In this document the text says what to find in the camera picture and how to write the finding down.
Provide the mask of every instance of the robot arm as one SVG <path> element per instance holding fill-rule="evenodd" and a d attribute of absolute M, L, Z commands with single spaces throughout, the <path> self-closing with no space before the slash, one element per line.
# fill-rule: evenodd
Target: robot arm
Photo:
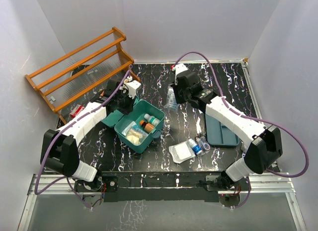
<path fill-rule="evenodd" d="M 275 126 L 265 127 L 253 120 L 242 118 L 229 110 L 239 110 L 229 104 L 227 108 L 219 92 L 203 88 L 196 73 L 189 71 L 184 64 L 173 67 L 175 72 L 173 87 L 177 103 L 189 102 L 208 116 L 220 121 L 242 141 L 247 150 L 245 157 L 232 163 L 218 178 L 218 185 L 231 188 L 234 182 L 253 173 L 262 174 L 282 155 L 280 131 Z"/>
<path fill-rule="evenodd" d="M 77 121 L 73 126 L 64 131 L 53 144 L 45 162 L 46 168 L 66 177 L 83 180 L 90 187 L 96 187 L 99 172 L 96 168 L 80 160 L 78 146 L 85 135 L 97 123 L 106 118 L 107 114 L 114 112 L 116 109 L 123 114 L 128 114 L 133 111 L 137 90 L 140 89 L 141 84 L 136 80 L 132 80 L 132 77 L 128 77 L 105 106 L 88 114 L 80 120 L 78 119 L 87 112 L 91 112 L 93 109 L 98 108 L 113 93 L 118 84 L 119 82 L 110 79 L 106 89 L 100 91 L 92 98 L 86 108 L 80 112 L 77 117 L 63 127 L 60 127 L 58 130 L 54 131 L 50 129 L 44 134 L 41 162 L 53 138 L 66 126 Z"/>

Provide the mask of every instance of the orange wooden shelf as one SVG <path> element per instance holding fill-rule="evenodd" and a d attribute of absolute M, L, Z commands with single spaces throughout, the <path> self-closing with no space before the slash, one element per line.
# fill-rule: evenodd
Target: orange wooden shelf
<path fill-rule="evenodd" d="M 134 60 L 122 48 L 126 36 L 116 27 L 67 53 L 43 68 L 25 75 L 31 86 L 43 97 L 53 112 L 90 92 L 122 70 L 128 70 Z M 134 79 L 140 81 L 134 73 Z"/>

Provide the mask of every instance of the marble surface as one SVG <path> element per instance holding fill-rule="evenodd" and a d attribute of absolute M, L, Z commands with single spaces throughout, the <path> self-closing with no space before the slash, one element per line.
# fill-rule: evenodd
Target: marble surface
<path fill-rule="evenodd" d="M 207 64 L 186 64 L 198 73 L 204 86 L 216 88 Z M 161 137 L 154 140 L 142 153 L 137 154 L 121 142 L 115 131 L 99 123 L 79 145 L 80 159 L 101 171 L 222 171 L 242 156 L 240 147 L 212 148 L 209 153 L 195 157 L 182 164 L 172 161 L 168 147 L 194 138 L 204 131 L 204 115 L 189 104 L 182 104 L 178 113 L 163 106 L 166 103 L 167 86 L 173 80 L 171 64 L 135 64 L 132 70 L 142 79 L 139 98 L 165 112 Z M 249 116 L 255 110 L 240 63 L 213 64 L 219 83 L 227 100 Z M 81 104 L 88 102 L 84 96 Z"/>

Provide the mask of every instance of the red object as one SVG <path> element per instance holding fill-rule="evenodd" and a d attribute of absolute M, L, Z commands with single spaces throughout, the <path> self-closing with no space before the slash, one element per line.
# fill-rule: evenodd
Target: red object
<path fill-rule="evenodd" d="M 70 116 L 72 118 L 75 118 L 81 111 L 84 110 L 84 106 L 82 105 L 76 105 L 75 108 L 71 111 Z"/>

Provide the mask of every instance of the clear plastic bottle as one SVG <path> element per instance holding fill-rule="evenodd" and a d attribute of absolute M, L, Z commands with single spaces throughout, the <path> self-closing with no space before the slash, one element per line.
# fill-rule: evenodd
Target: clear plastic bottle
<path fill-rule="evenodd" d="M 155 116 L 150 116 L 148 113 L 144 115 L 144 118 L 152 125 L 157 126 L 160 120 Z"/>
<path fill-rule="evenodd" d="M 187 140 L 187 143 L 189 144 L 189 146 L 192 148 L 192 150 L 194 151 L 196 155 L 202 154 L 202 149 L 192 138 Z"/>

